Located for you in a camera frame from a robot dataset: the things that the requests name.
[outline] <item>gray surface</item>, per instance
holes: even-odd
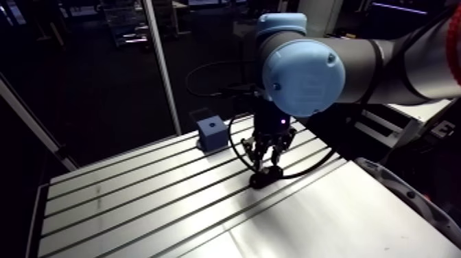
[[[243,257],[461,257],[352,162],[230,233]]]
[[[234,141],[249,137],[251,126],[251,119],[236,123]],[[300,132],[280,163],[286,174],[313,165],[329,151],[301,124],[295,123],[294,127]],[[104,167],[100,169],[84,168],[53,180],[55,183],[50,187],[49,195],[53,197],[47,203],[48,217],[43,225],[39,256],[238,257],[237,254],[241,253],[243,257],[250,257],[254,253],[271,257],[270,253],[274,253],[278,257],[290,257],[293,252],[301,256],[305,252],[299,247],[303,242],[295,237],[328,243],[318,246],[319,249],[309,245],[321,253],[325,246],[329,250],[343,248],[339,240],[331,239],[335,235],[346,237],[347,234],[353,236],[350,240],[355,243],[346,249],[348,254],[362,255],[360,241],[375,243],[394,239],[394,233],[391,234],[393,226],[401,228],[395,234],[408,233],[404,236],[412,237],[411,232],[415,235],[424,233],[414,238],[415,245],[430,240],[435,243],[433,247],[440,249],[439,252],[453,250],[440,233],[365,172],[358,169],[351,175],[353,180],[343,178],[340,183],[322,183],[328,178],[325,175],[345,164],[346,161],[337,155],[304,178],[281,180],[255,191],[248,188],[251,173],[233,152],[226,149],[204,156],[200,151],[190,149],[196,139],[196,133],[191,133],[179,137],[178,141],[172,139],[114,158],[112,165],[110,161],[104,161],[101,164]],[[240,145],[237,149],[243,153]],[[327,186],[315,187],[319,183]],[[376,191],[377,195],[363,194],[361,185],[364,183],[371,184],[364,189],[372,188],[371,193]],[[309,205],[299,199],[293,201],[304,191],[314,191],[311,195],[318,199],[308,198],[321,213],[313,216],[316,213],[308,209]],[[338,203],[334,196],[343,201]],[[346,204],[353,204],[354,209],[347,209],[343,203],[345,200],[348,201]],[[370,225],[377,219],[370,214],[380,219],[381,226],[376,226],[376,231],[372,231]],[[265,228],[254,228],[256,222],[263,223]],[[370,235],[359,239],[362,233]],[[283,242],[263,245],[264,239],[274,237],[283,239]],[[409,247],[396,246],[402,252],[414,252],[413,246]]]
[[[300,123],[293,126],[300,132],[280,163],[293,165],[287,173],[309,167],[328,152]],[[252,119],[240,120],[233,131],[235,142],[249,137]],[[53,179],[39,256],[177,257],[276,202],[297,182],[250,190],[251,173],[233,152],[205,156],[194,148],[196,141],[191,133]],[[319,172],[344,162],[335,156]]]

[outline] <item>metal work table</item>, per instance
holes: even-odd
[[[293,126],[298,134],[279,164],[286,174],[329,151]],[[233,132],[235,142],[249,137],[252,119],[237,120]],[[192,132],[52,179],[38,256],[461,257],[338,155],[310,175],[255,191],[229,148],[204,155],[196,141]]]

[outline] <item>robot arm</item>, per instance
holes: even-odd
[[[307,38],[305,23],[303,14],[265,14],[257,33],[261,92],[297,117],[334,102],[358,103],[377,67],[386,66],[412,36],[394,41]],[[461,96],[445,53],[449,23],[444,19],[433,26],[383,71],[368,103],[420,104]]]
[[[446,39],[453,33],[453,11],[448,8],[429,27],[394,41],[308,38],[304,14],[261,16],[257,24],[255,131],[250,139],[241,141],[253,166],[237,154],[255,172],[250,186],[262,188],[278,179],[303,175],[335,152],[332,149],[303,172],[284,176],[277,163],[296,134],[288,123],[291,116],[309,117],[335,102],[420,104],[461,96],[461,86],[449,64],[453,58],[446,53]],[[455,38],[455,49],[460,46]],[[273,166],[262,167],[270,147]]]

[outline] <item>metal frame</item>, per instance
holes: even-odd
[[[40,141],[47,147],[47,149],[56,156],[57,151],[60,149],[58,142],[52,135],[46,131],[45,127],[35,118],[34,114],[25,105],[13,89],[7,86],[3,76],[0,74],[0,95],[11,106],[14,112],[23,120],[29,129],[40,139]],[[77,169],[77,165],[69,158],[64,157],[59,159],[61,163],[69,170]]]
[[[179,136],[181,135],[181,127],[179,124],[178,112],[176,111],[176,105],[174,103],[172,86],[169,82],[168,69],[167,64],[165,62],[165,56],[163,55],[162,42],[160,40],[160,35],[158,34],[154,6],[152,5],[152,0],[143,0],[143,3],[146,10],[147,22],[149,25],[150,33],[152,34],[152,42],[154,43],[158,64],[160,66],[160,72],[162,74],[163,87],[165,88],[165,93],[167,95],[169,111],[172,115],[176,135]]]

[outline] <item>blue cube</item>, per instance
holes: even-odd
[[[209,117],[197,122],[200,148],[204,152],[227,146],[227,126],[221,117]]]

